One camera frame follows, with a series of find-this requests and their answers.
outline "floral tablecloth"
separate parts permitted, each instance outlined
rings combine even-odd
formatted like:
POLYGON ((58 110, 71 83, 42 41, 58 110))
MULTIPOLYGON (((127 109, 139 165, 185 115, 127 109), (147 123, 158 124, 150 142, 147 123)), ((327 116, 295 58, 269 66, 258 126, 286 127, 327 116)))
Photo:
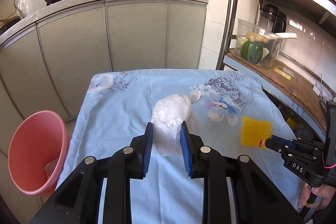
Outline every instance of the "floral tablecloth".
MULTIPOLYGON (((192 109, 204 144, 232 158, 249 155, 297 208, 301 181, 283 167, 278 153, 240 145, 241 117, 270 121, 274 135, 295 136, 260 82, 235 71, 152 69, 95 75, 58 185, 86 156, 112 156, 133 137, 144 134, 158 100, 172 94, 189 95, 193 90, 202 93, 192 109)), ((202 203, 203 182, 187 177, 181 156, 152 152, 146 178, 131 181, 133 223, 201 223, 202 203)))

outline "yellow sponge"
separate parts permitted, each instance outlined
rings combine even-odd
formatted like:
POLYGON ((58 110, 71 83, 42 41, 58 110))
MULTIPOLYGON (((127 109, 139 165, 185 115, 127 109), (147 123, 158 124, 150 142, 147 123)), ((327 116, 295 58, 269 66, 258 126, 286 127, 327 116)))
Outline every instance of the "yellow sponge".
POLYGON ((271 122, 259 121, 247 116, 241 118, 241 145, 266 148, 265 141, 269 139, 271 135, 271 122))

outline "transparent container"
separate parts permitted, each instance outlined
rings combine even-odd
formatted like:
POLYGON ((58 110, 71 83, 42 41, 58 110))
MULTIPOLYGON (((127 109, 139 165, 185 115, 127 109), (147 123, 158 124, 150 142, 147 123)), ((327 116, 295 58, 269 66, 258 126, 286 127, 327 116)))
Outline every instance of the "transparent container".
POLYGON ((235 52, 252 65, 270 69, 284 42, 275 33, 238 19, 235 52))

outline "green pumpkin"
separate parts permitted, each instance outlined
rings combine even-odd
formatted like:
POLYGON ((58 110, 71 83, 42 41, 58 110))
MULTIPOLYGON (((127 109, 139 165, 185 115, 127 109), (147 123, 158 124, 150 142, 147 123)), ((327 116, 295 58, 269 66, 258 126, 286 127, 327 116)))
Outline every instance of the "green pumpkin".
POLYGON ((258 64, 263 57, 263 46, 259 42, 246 41, 241 47, 240 55, 252 64, 258 64))

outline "bolt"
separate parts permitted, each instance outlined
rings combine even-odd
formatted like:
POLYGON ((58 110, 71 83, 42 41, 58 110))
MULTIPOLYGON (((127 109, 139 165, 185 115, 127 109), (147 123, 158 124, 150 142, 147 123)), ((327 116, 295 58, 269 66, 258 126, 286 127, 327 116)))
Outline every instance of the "bolt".
POLYGON ((95 158, 92 157, 92 156, 88 156, 88 157, 86 157, 86 158, 84 159, 84 162, 85 162, 86 164, 92 164, 94 161, 95 161, 95 158))
POLYGON ((209 153, 211 151, 209 146, 202 146, 201 147, 201 152, 202 153, 209 153))
POLYGON ((130 146, 127 146, 127 147, 125 147, 125 148, 123 149, 123 152, 124 152, 125 154, 130 154, 130 153, 133 152, 133 148, 130 147, 130 146))
POLYGON ((241 155, 241 156, 239 157, 239 160, 240 160, 241 162, 249 162, 249 161, 250 161, 250 158, 249 158, 248 156, 246 156, 246 155, 241 155))

